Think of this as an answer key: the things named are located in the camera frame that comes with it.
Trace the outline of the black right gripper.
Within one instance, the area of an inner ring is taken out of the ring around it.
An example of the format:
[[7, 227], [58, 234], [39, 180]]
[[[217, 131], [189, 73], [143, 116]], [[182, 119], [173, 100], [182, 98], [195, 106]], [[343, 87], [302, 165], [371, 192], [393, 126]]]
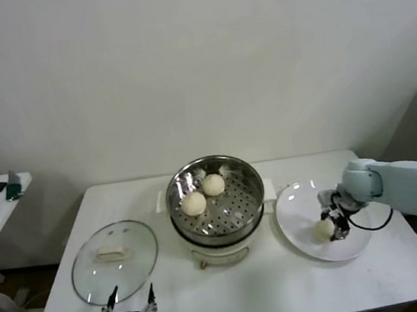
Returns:
[[330, 237], [331, 241], [343, 240], [350, 232], [351, 217], [357, 211], [345, 209], [340, 204], [331, 203], [329, 207], [324, 207], [321, 211], [321, 220], [331, 220], [334, 224], [334, 232]]

